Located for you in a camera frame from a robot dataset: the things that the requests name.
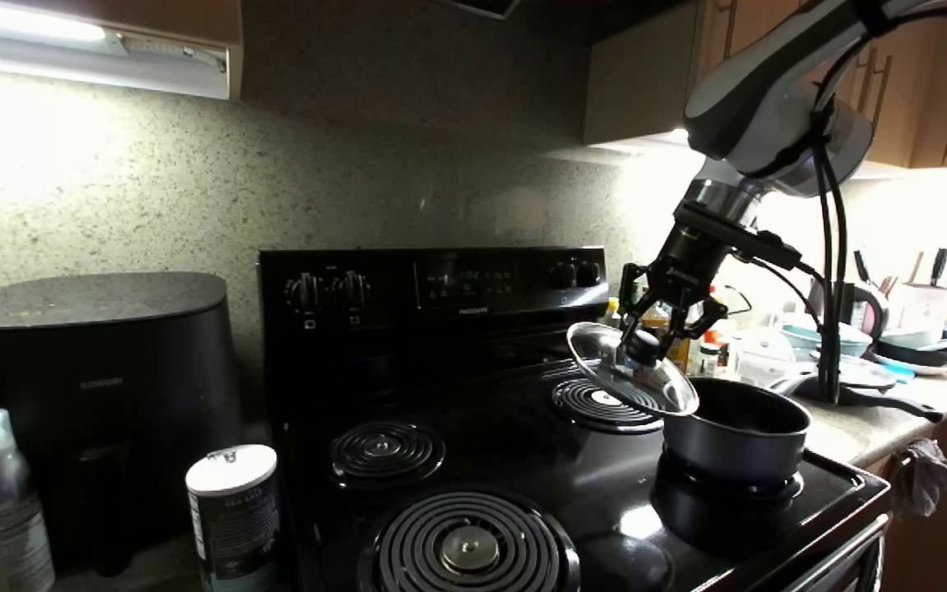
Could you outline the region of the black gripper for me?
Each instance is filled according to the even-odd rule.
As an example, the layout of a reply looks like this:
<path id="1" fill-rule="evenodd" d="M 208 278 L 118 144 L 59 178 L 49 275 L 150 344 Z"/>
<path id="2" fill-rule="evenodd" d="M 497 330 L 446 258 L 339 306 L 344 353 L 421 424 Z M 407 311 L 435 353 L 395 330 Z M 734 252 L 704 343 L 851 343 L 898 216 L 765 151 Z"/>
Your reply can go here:
<path id="1" fill-rule="evenodd" d="M 653 357 L 658 339 L 640 330 L 640 315 L 663 303 L 672 309 L 668 331 L 681 334 L 668 344 L 668 357 L 684 375 L 708 375 L 717 361 L 717 339 L 708 331 L 727 315 L 709 296 L 709 283 L 730 249 L 753 249 L 755 238 L 741 223 L 698 205 L 674 211 L 674 226 L 650 262 L 623 265 L 623 330 L 632 357 Z"/>

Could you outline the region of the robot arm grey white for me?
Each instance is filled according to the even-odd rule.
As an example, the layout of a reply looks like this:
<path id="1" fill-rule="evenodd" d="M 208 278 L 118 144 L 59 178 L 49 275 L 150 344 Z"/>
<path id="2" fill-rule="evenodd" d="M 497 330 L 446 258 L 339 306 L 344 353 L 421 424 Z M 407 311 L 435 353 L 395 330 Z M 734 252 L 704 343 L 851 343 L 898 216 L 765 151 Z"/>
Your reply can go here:
<path id="1" fill-rule="evenodd" d="M 813 0 L 693 86 L 684 129 L 704 166 L 658 258 L 623 274 L 628 350 L 663 357 L 704 334 L 723 315 L 709 283 L 730 252 L 803 262 L 777 232 L 750 231 L 745 211 L 765 191 L 840 191 L 872 144 L 869 123 L 835 100 L 840 76 L 862 46 L 917 21 L 947 21 L 947 0 Z"/>

